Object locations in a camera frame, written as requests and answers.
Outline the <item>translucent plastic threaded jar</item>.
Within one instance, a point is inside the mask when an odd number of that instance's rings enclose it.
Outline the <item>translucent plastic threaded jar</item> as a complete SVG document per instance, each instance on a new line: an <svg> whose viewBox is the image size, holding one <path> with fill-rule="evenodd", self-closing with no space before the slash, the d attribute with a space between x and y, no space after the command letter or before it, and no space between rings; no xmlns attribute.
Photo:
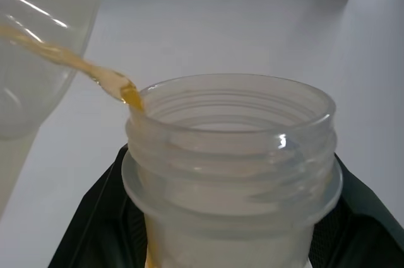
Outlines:
<svg viewBox="0 0 404 268"><path fill-rule="evenodd" d="M153 268L304 268L340 198L336 105L304 83L205 74L141 92L122 181Z"/></svg>

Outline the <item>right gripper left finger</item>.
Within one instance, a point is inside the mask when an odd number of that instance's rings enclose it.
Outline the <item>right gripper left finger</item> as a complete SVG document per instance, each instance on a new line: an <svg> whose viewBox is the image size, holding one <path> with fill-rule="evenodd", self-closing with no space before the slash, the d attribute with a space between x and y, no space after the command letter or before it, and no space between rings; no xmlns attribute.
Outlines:
<svg viewBox="0 0 404 268"><path fill-rule="evenodd" d="M127 151L125 146L119 150L83 196L48 268L145 268L145 217L121 176Z"/></svg>

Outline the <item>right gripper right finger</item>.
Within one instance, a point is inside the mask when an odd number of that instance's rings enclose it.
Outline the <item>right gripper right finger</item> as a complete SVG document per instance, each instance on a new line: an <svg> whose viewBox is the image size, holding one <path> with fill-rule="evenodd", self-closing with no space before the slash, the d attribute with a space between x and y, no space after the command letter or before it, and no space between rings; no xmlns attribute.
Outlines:
<svg viewBox="0 0 404 268"><path fill-rule="evenodd" d="M314 227L312 268L404 268L404 228L342 160L336 207Z"/></svg>

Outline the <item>clear plastic pouring container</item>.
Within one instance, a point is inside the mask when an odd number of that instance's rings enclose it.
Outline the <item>clear plastic pouring container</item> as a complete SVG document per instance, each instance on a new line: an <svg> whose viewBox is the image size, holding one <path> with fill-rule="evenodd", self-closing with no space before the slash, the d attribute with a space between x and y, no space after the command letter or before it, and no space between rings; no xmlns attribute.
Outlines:
<svg viewBox="0 0 404 268"><path fill-rule="evenodd" d="M0 0L0 28L85 53L100 0ZM37 132L75 71L0 37L0 219Z"/></svg>

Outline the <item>orange liquid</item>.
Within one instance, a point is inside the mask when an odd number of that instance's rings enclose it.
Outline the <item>orange liquid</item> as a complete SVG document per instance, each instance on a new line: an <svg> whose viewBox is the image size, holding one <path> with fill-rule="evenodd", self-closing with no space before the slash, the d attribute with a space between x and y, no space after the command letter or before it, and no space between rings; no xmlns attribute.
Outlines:
<svg viewBox="0 0 404 268"><path fill-rule="evenodd" d="M140 93L127 76L112 69L94 65L64 47L35 40L12 26L0 25L0 37L51 63L66 66L86 74L112 98L140 111L144 110Z"/></svg>

